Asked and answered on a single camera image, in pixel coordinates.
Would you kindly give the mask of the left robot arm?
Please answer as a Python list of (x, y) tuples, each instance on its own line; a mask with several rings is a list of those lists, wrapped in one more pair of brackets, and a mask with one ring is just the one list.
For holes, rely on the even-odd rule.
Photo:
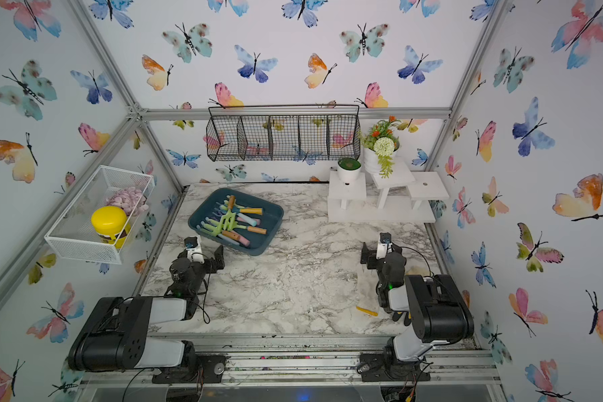
[(188, 367), (192, 347), (183, 340), (149, 336), (152, 326), (188, 321), (204, 311), (209, 278), (224, 269), (224, 247), (211, 258), (186, 248), (169, 267), (172, 283), (162, 296), (104, 297), (98, 301), (70, 348), (69, 368), (84, 372)]

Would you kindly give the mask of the teal fork yellow handle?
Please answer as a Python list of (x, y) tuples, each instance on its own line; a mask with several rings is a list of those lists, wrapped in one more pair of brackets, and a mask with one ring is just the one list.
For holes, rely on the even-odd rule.
[(232, 209), (229, 209), (227, 205), (225, 204), (219, 204), (218, 207), (224, 212), (224, 213), (231, 213), (231, 214), (256, 214), (256, 215), (263, 215), (263, 209), (262, 208), (240, 208), (238, 206), (234, 206)]

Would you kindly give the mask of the green wide fork wooden handle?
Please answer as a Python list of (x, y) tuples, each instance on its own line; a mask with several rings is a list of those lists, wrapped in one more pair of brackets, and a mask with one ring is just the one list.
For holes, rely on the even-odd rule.
[(236, 207), (236, 197), (234, 195), (228, 196), (219, 207), (226, 213), (236, 213), (239, 211)]

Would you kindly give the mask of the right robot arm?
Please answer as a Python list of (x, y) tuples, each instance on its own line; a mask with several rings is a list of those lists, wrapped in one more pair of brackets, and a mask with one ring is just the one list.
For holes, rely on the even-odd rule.
[(432, 349), (474, 334), (472, 313), (452, 277), (407, 274), (402, 251), (391, 241), (380, 241), (374, 251), (362, 246), (360, 263), (378, 276), (378, 304), (393, 321), (402, 320), (406, 326), (381, 353), (360, 355), (356, 372), (363, 381), (416, 379)]

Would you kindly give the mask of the teal plastic storage box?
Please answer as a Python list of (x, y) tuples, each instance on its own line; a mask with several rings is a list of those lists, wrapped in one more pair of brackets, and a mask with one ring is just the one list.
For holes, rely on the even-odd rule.
[(190, 229), (247, 254), (265, 252), (281, 227), (284, 209), (233, 189), (217, 189), (188, 218)]

